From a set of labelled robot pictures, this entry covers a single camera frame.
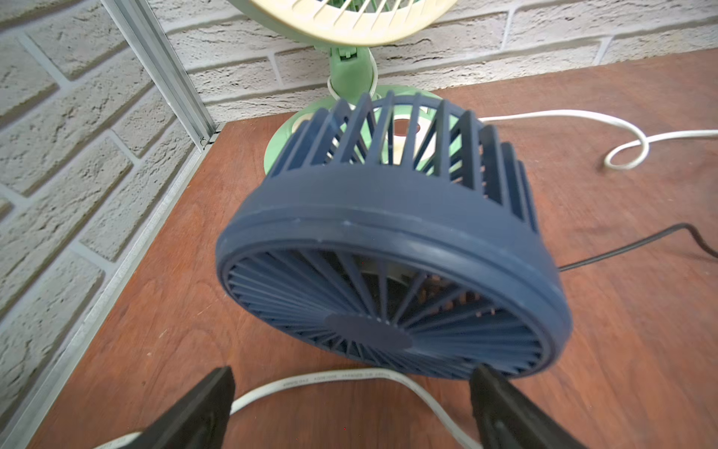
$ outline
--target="circular hole in base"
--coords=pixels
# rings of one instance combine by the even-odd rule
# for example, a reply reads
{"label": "circular hole in base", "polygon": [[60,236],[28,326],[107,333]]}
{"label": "circular hole in base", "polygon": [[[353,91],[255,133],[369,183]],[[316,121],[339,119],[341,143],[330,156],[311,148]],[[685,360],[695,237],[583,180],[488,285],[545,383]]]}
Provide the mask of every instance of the circular hole in base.
{"label": "circular hole in base", "polygon": [[[421,130],[420,125],[416,124],[416,132]],[[408,119],[396,119],[394,120],[394,135],[406,137],[409,134],[409,120]]]}

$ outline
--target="white power cord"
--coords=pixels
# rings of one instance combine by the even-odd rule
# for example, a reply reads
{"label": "white power cord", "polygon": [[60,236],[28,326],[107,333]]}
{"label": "white power cord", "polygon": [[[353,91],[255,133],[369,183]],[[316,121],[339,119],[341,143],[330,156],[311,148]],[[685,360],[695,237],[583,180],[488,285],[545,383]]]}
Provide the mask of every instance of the white power cord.
{"label": "white power cord", "polygon": [[[479,120],[484,122],[489,121],[503,121],[503,120],[515,120],[515,119],[531,119],[534,117],[581,117],[583,119],[591,119],[595,121],[601,121],[603,123],[618,126],[619,128],[627,129],[635,134],[638,140],[628,142],[619,147],[612,149],[606,158],[603,159],[603,165],[606,168],[614,170],[631,170],[636,168],[648,157],[648,152],[651,150],[651,142],[658,142],[660,140],[669,139],[690,139],[696,137],[715,137],[718,136],[718,129],[700,129],[695,131],[675,131],[667,132],[664,134],[657,134],[655,136],[646,136],[636,125],[627,122],[626,120],[619,119],[618,117],[608,116],[606,114],[600,114],[598,112],[591,111],[580,111],[577,109],[555,109],[552,111],[539,111],[529,112],[527,114],[516,114],[512,116],[497,116],[497,117],[484,117]],[[624,149],[638,147],[640,145],[640,154],[632,161],[625,164],[616,165],[613,162],[613,158],[616,154],[620,153]]]}
{"label": "white power cord", "polygon": [[[274,381],[243,394],[239,397],[239,399],[232,402],[230,415],[234,415],[237,411],[243,409],[257,399],[261,399],[265,396],[269,396],[270,394],[294,388],[296,386],[365,379],[388,379],[408,387],[411,391],[416,393],[422,401],[426,402],[426,405],[432,409],[434,414],[439,418],[439,421],[464,449],[482,449],[481,444],[477,443],[473,438],[461,430],[461,427],[459,427],[459,425],[451,419],[442,406],[436,401],[436,399],[433,398],[432,395],[429,394],[427,390],[423,389],[409,377],[404,376],[401,373],[397,373],[396,371],[384,368],[339,369],[335,371],[321,371],[318,373],[287,377],[286,379]],[[123,437],[117,438],[103,445],[99,445],[95,449],[121,448],[134,441],[139,435],[140,432],[129,433]]]}

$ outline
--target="wooden table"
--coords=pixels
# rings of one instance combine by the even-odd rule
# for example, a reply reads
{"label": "wooden table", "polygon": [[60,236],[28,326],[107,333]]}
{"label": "wooden table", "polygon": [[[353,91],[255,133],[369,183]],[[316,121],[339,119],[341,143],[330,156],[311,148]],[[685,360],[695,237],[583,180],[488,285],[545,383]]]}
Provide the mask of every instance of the wooden table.
{"label": "wooden table", "polygon": [[[647,134],[718,127],[718,50],[438,92],[477,116],[578,108]],[[216,366],[237,395],[312,371],[357,366],[274,330],[227,297],[218,234],[262,180],[287,115],[228,124],[31,443],[93,448],[147,426]],[[500,124],[526,163],[557,264],[679,221],[718,246],[718,143],[662,142],[631,172],[600,169],[633,137],[583,119]],[[516,382],[593,448],[718,445],[718,263],[686,232],[561,276],[574,333],[560,362]],[[477,436],[467,384],[415,377]],[[386,380],[306,386],[232,416],[225,448],[453,448],[448,432]]]}

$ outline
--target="brick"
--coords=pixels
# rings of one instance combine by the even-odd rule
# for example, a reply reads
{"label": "brick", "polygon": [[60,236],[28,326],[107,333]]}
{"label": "brick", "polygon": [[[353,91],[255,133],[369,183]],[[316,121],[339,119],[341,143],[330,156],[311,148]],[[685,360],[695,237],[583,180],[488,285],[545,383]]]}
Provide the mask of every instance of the brick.
{"label": "brick", "polygon": [[245,17],[168,36],[185,70],[216,67],[306,47]]}
{"label": "brick", "polygon": [[506,14],[440,24],[372,49],[380,72],[408,68],[418,63],[440,64],[451,57],[479,55],[498,50],[503,39]]}
{"label": "brick", "polygon": [[99,268],[66,251],[22,298],[0,333],[0,415],[22,398],[102,280]]}
{"label": "brick", "polygon": [[93,1],[42,20],[27,34],[70,79],[125,46],[125,38],[102,4]]}
{"label": "brick", "polygon": [[508,11],[511,3],[511,0],[459,0],[449,11],[447,11],[446,14],[438,18],[435,23],[465,19],[467,17],[474,17],[497,11]]}
{"label": "brick", "polygon": [[3,0],[0,8],[0,25],[15,24],[77,0]]}
{"label": "brick", "polygon": [[149,5],[165,32],[241,14],[227,0],[149,0]]}
{"label": "brick", "polygon": [[275,93],[258,98],[244,98],[207,106],[207,110],[210,112],[212,120],[215,123],[220,123],[222,121],[243,120],[282,112],[299,111],[307,107],[311,102],[328,96],[327,88],[322,87],[307,91]]}
{"label": "brick", "polygon": [[29,194],[150,83],[130,49],[87,82],[52,99],[0,134],[0,182]]}
{"label": "brick", "polygon": [[7,215],[7,213],[11,210],[12,203],[10,203],[6,198],[0,196],[0,220],[5,218],[5,215]]}
{"label": "brick", "polygon": [[391,75],[379,78],[379,84],[411,85],[432,91],[457,85],[488,83],[522,76],[560,72],[590,66],[598,48],[599,44],[596,42],[581,47],[550,50],[533,55],[502,57],[468,65]]}
{"label": "brick", "polygon": [[718,47],[718,24],[671,29],[642,36],[617,37],[611,41],[602,64],[670,55]]}
{"label": "brick", "polygon": [[12,36],[0,39],[0,124],[49,95],[57,84]]}
{"label": "brick", "polygon": [[130,166],[117,146],[104,139],[80,154],[28,209],[0,223],[0,316]]}
{"label": "brick", "polygon": [[274,59],[287,85],[326,83],[329,77],[329,55],[313,47],[277,53]]}
{"label": "brick", "polygon": [[117,259],[193,147],[182,124],[174,122],[139,169],[93,217],[80,241],[105,259]]}
{"label": "brick", "polygon": [[279,88],[268,59],[190,73],[202,101],[215,101]]}
{"label": "brick", "polygon": [[509,47],[634,32],[718,14],[715,0],[583,0],[519,9]]}
{"label": "brick", "polygon": [[173,119],[172,108],[157,88],[152,88],[112,129],[130,151],[142,157]]}

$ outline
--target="black power cord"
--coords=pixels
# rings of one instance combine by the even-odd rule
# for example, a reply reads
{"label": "black power cord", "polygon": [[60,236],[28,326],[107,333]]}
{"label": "black power cord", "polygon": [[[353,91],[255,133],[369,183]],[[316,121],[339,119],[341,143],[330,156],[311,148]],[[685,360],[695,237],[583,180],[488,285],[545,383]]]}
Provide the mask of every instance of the black power cord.
{"label": "black power cord", "polygon": [[708,246],[708,243],[706,243],[705,239],[701,236],[701,233],[698,232],[698,229],[696,226],[693,226],[690,223],[678,223],[670,228],[663,229],[661,232],[657,232],[651,236],[646,237],[645,239],[641,239],[639,241],[635,241],[631,244],[628,244],[626,246],[621,246],[620,248],[616,248],[613,251],[609,251],[603,254],[599,254],[598,256],[589,257],[588,259],[579,260],[578,262],[574,262],[573,264],[564,265],[562,267],[559,267],[560,272],[565,272],[570,269],[583,267],[584,265],[593,264],[598,261],[602,261],[603,259],[608,259],[609,257],[617,256],[618,254],[627,253],[632,249],[639,248],[643,245],[647,245],[651,242],[654,242],[656,240],[662,239],[663,237],[670,235],[676,231],[680,231],[681,229],[687,229],[691,235],[693,236],[693,240],[696,241],[698,246],[701,247],[703,251],[710,254],[711,256],[718,259],[718,251]]}

